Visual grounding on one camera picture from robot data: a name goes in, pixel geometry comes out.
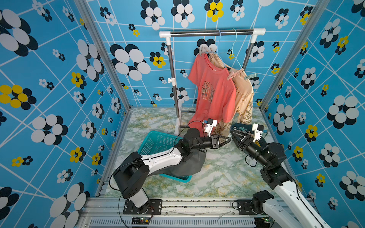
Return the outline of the beige compass print t-shirt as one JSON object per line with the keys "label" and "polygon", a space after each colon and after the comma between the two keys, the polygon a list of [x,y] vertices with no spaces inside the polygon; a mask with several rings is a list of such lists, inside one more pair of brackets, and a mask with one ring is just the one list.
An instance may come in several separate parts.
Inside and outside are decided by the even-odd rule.
{"label": "beige compass print t-shirt", "polygon": [[232,79],[236,88],[234,113],[238,113],[238,123],[251,124],[253,112],[253,86],[250,80],[236,76]]}

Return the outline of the dark grey garment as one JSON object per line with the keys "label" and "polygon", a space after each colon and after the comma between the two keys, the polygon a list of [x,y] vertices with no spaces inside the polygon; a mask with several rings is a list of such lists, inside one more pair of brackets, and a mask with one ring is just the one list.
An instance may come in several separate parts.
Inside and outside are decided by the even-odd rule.
{"label": "dark grey garment", "polygon": [[174,177],[185,177],[199,173],[204,165],[206,152],[194,150],[187,161],[181,161],[178,165],[170,166],[162,170],[162,174]]}

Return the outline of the mint green clothespin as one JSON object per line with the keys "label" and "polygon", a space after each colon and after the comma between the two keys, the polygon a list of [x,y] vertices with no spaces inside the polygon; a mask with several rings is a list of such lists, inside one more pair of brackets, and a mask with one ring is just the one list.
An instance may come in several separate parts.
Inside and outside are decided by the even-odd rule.
{"label": "mint green clothespin", "polygon": [[258,75],[257,73],[253,73],[253,74],[247,75],[244,79],[245,80],[250,80],[252,78],[255,78],[257,75]]}

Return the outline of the blue wire hanger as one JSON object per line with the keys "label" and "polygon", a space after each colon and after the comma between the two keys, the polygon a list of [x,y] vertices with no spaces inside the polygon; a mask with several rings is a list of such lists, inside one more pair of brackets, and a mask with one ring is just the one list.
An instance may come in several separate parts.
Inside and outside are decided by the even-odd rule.
{"label": "blue wire hanger", "polygon": [[209,61],[216,67],[224,69],[227,68],[227,65],[224,63],[224,61],[222,60],[222,58],[219,56],[218,51],[219,51],[219,42],[216,44],[217,46],[217,53],[216,54],[212,54],[209,56]]}

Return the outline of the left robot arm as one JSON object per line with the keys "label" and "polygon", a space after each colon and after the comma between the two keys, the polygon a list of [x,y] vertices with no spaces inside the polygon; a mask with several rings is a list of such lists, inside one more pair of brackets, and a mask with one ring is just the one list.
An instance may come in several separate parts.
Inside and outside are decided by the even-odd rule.
{"label": "left robot arm", "polygon": [[133,152],[119,165],[112,176],[122,197],[132,202],[136,212],[141,214],[150,207],[150,199],[143,190],[147,177],[166,174],[190,176],[201,171],[206,149],[219,149],[231,142],[231,138],[219,135],[201,137],[200,131],[190,128],[177,144],[153,155]]}

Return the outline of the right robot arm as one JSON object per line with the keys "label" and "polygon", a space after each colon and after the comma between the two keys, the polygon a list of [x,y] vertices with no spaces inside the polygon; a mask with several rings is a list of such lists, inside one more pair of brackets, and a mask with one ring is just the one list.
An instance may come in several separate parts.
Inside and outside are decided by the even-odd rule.
{"label": "right robot arm", "polygon": [[231,135],[238,149],[262,165],[260,173],[263,180],[291,210],[291,213],[288,213],[271,193],[261,191],[252,196],[252,210],[256,214],[267,214],[282,228],[329,227],[329,224],[299,191],[295,180],[281,165],[286,155],[280,143],[271,142],[264,147],[259,147],[250,133],[231,130]]}

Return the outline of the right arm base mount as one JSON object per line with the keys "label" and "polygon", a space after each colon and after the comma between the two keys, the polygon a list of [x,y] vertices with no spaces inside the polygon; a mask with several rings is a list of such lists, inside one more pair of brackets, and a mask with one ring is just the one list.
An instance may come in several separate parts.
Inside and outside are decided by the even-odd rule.
{"label": "right arm base mount", "polygon": [[269,199],[239,199],[232,203],[240,215],[278,215],[281,209],[278,208],[276,200]]}

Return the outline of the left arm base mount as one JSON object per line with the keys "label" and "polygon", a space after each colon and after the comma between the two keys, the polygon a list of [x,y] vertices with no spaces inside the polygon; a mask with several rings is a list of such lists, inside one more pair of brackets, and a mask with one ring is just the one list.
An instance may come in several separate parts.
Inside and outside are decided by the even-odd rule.
{"label": "left arm base mount", "polygon": [[130,199],[125,201],[124,215],[160,215],[162,211],[162,199],[149,199],[141,207],[137,207]]}

